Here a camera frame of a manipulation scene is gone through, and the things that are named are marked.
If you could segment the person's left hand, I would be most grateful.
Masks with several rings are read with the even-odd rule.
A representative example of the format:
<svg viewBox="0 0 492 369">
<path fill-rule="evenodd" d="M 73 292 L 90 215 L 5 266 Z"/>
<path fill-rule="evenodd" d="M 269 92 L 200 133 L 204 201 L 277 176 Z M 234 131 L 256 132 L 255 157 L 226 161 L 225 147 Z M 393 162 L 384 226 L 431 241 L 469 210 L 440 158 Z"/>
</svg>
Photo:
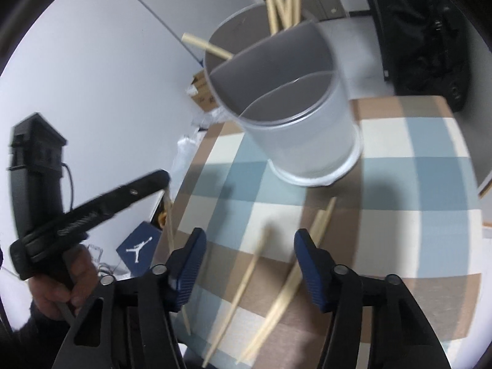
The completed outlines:
<svg viewBox="0 0 492 369">
<path fill-rule="evenodd" d="M 79 245 L 71 251 L 71 254 L 70 273 L 73 279 L 71 290 L 49 276 L 34 276 L 28 280 L 34 305 L 49 319 L 62 319 L 58 303 L 70 303 L 75 308 L 75 313 L 78 313 L 97 287 L 97 269 L 88 249 L 84 245 Z"/>
</svg>

